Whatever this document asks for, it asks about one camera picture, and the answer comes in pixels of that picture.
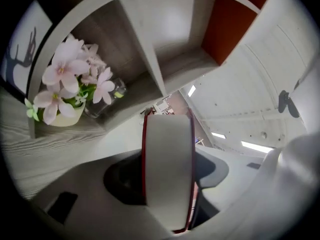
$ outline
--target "ceiling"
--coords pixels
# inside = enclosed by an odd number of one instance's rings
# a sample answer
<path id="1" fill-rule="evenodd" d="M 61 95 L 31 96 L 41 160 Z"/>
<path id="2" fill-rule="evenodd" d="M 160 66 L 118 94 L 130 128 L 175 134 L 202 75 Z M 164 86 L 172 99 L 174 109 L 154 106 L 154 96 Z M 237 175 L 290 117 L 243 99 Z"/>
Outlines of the ceiling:
<path id="1" fill-rule="evenodd" d="M 288 10 L 262 39 L 239 45 L 225 64 L 182 89 L 187 94 L 196 87 L 187 101 L 207 133 L 226 135 L 210 136 L 224 149 L 261 156 L 242 147 L 241 141 L 278 148 L 306 133 L 303 121 L 292 117 L 288 108 L 278 112 L 278 100 L 282 90 L 294 90 L 319 52 L 320 35 L 302 6 Z"/>

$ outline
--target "artificial flower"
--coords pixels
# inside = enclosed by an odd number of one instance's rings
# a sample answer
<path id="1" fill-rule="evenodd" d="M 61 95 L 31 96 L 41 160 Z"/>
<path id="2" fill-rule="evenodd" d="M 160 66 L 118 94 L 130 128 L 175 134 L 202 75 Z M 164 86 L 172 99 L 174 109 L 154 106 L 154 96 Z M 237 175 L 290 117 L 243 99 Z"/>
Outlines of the artificial flower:
<path id="1" fill-rule="evenodd" d="M 28 110 L 26 111 L 26 115 L 28 116 L 28 118 L 33 118 L 34 120 L 39 122 L 39 118 L 37 115 L 38 107 L 36 105 L 32 105 L 31 102 L 26 98 L 24 98 L 24 104 L 28 108 Z"/>
<path id="2" fill-rule="evenodd" d="M 78 53 L 77 59 L 87 61 L 92 70 L 95 70 L 98 75 L 98 68 L 103 70 L 106 68 L 106 63 L 97 54 L 99 46 L 97 44 L 86 44 L 82 46 L 82 50 Z"/>
<path id="3" fill-rule="evenodd" d="M 52 86 L 61 80 L 67 91 L 77 93 L 79 84 L 75 75 L 82 75 L 90 69 L 88 63 L 77 59 L 83 44 L 83 40 L 71 40 L 70 38 L 60 43 L 55 50 L 52 64 L 44 71 L 42 82 L 47 86 Z"/>
<path id="4" fill-rule="evenodd" d="M 76 96 L 76 93 L 71 93 L 65 88 L 60 90 L 60 83 L 58 82 L 54 85 L 47 85 L 47 90 L 38 93 L 33 103 L 38 108 L 45 108 L 43 121 L 50 125 L 56 119 L 58 109 L 65 117 L 73 118 L 76 115 L 72 105 L 65 103 L 62 99 L 71 99 L 74 96 Z"/>
<path id="5" fill-rule="evenodd" d="M 79 105 L 81 103 L 84 103 L 86 101 L 86 98 L 88 97 L 88 93 L 86 93 L 84 96 L 75 96 L 75 104 Z"/>
<path id="6" fill-rule="evenodd" d="M 81 77 L 81 82 L 85 85 L 87 84 L 94 84 L 96 85 L 98 80 L 97 80 L 97 76 L 98 76 L 98 70 L 97 68 L 93 69 L 94 66 L 90 67 L 90 73 L 85 73 L 82 75 Z"/>
<path id="7" fill-rule="evenodd" d="M 93 93 L 93 103 L 98 103 L 102 98 L 106 104 L 110 105 L 112 103 L 109 92 L 115 89 L 115 84 L 108 81 L 111 77 L 110 67 L 106 68 L 105 71 L 99 75 L 96 89 Z"/>

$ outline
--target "black silhouette picture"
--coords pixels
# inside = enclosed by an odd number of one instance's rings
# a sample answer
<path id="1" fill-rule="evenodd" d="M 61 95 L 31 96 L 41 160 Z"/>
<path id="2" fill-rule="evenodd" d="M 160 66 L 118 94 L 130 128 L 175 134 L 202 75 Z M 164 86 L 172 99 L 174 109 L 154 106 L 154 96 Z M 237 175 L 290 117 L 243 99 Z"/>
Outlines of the black silhouette picture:
<path id="1" fill-rule="evenodd" d="M 5 72 L 5 78 L 6 81 L 9 82 L 14 88 L 19 89 L 19 87 L 16 86 L 14 81 L 14 69 L 16 65 L 20 65 L 25 68 L 25 70 L 28 70 L 28 68 L 31 66 L 34 53 L 36 50 L 36 33 L 37 29 L 34 27 L 34 33 L 31 32 L 30 34 L 30 41 L 28 44 L 28 48 L 26 50 L 26 54 L 24 56 L 24 60 L 21 61 L 18 59 L 18 51 L 19 51 L 19 44 L 16 45 L 16 52 L 15 57 L 11 57 L 10 55 L 10 46 L 7 48 L 5 53 L 5 59 L 6 59 L 6 72 Z"/>
<path id="2" fill-rule="evenodd" d="M 33 61 L 52 23 L 35 0 L 16 26 L 1 64 L 1 85 L 22 101 L 28 95 Z"/>

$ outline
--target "glass jar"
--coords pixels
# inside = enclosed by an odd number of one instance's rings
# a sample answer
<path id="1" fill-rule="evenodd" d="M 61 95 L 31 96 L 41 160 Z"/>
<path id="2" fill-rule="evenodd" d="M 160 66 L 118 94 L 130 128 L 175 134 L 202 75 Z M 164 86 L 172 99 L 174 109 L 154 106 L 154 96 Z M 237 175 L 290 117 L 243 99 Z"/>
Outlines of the glass jar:
<path id="1" fill-rule="evenodd" d="M 125 83 L 120 79 L 111 80 L 115 87 L 114 90 L 109 92 L 111 97 L 111 104 L 106 104 L 102 98 L 98 103 L 93 103 L 93 101 L 87 101 L 85 104 L 84 112 L 91 118 L 98 118 L 108 107 L 112 106 L 116 100 L 121 99 L 127 92 Z"/>

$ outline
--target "ceiling light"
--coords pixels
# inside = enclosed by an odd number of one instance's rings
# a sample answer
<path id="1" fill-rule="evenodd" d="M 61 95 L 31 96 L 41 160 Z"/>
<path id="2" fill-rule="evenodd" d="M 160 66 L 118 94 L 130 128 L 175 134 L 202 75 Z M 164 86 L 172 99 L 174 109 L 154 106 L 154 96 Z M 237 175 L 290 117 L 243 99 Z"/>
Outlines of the ceiling light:
<path id="1" fill-rule="evenodd" d="M 191 95 L 194 93 L 195 90 L 196 90 L 196 87 L 194 85 L 192 85 L 192 87 L 188 93 L 188 96 L 191 97 Z"/>
<path id="2" fill-rule="evenodd" d="M 263 153 L 269 153 L 271 150 L 273 150 L 273 148 L 271 148 L 271 147 L 256 145 L 256 144 L 252 144 L 252 143 L 245 142 L 245 141 L 241 141 L 241 144 L 242 144 L 242 146 L 244 146 L 246 148 L 260 151 Z"/>
<path id="3" fill-rule="evenodd" d="M 223 134 L 214 133 L 214 132 L 211 132 L 211 134 L 212 134 L 213 136 L 216 136 L 216 137 L 219 137 L 219 138 L 222 138 L 222 139 L 225 139 L 225 138 L 226 138 L 226 136 L 223 135 Z"/>

